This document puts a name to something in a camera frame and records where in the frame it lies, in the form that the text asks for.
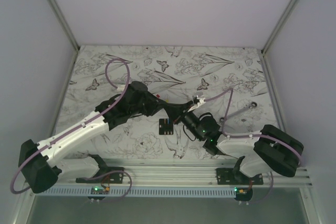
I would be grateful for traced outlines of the black fuse box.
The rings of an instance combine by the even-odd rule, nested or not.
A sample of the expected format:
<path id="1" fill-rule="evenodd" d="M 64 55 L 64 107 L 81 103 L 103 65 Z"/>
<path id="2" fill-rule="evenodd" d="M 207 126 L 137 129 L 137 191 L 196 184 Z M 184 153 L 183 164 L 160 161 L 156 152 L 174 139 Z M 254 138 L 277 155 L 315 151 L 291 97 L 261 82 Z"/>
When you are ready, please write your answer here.
<path id="1" fill-rule="evenodd" d="M 159 119 L 159 135 L 173 135 L 174 126 L 170 119 Z"/>

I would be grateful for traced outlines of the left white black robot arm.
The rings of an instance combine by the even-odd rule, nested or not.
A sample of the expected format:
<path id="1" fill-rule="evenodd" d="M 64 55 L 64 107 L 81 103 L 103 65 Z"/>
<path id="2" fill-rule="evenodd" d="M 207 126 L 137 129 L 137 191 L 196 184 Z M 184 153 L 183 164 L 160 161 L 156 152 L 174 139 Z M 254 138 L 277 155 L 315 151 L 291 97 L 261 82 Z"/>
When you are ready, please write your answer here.
<path id="1" fill-rule="evenodd" d="M 59 162 L 82 143 L 109 132 L 136 115 L 153 116 L 165 110 L 173 122 L 188 110 L 186 104 L 168 103 L 148 91 L 139 81 L 126 85 L 121 94 L 101 102 L 83 120 L 67 130 L 34 143 L 25 141 L 20 147 L 19 172 L 34 193 L 42 193 L 52 187 L 61 174 Z"/>

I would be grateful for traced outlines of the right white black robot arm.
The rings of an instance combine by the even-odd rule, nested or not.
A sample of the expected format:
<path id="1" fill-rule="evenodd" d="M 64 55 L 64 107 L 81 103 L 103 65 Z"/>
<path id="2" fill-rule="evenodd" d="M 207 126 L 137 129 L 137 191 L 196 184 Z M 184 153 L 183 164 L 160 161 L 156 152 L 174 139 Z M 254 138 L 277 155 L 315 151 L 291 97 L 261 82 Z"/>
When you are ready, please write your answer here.
<path id="1" fill-rule="evenodd" d="M 295 176 L 304 150 L 300 141 L 270 124 L 250 134 L 230 134 L 212 114 L 196 116 L 192 105 L 192 102 L 181 104 L 174 123 L 182 123 L 204 143 L 203 149 L 210 155 L 235 158 L 233 179 L 236 183 L 245 184 L 251 177 L 267 172 Z"/>

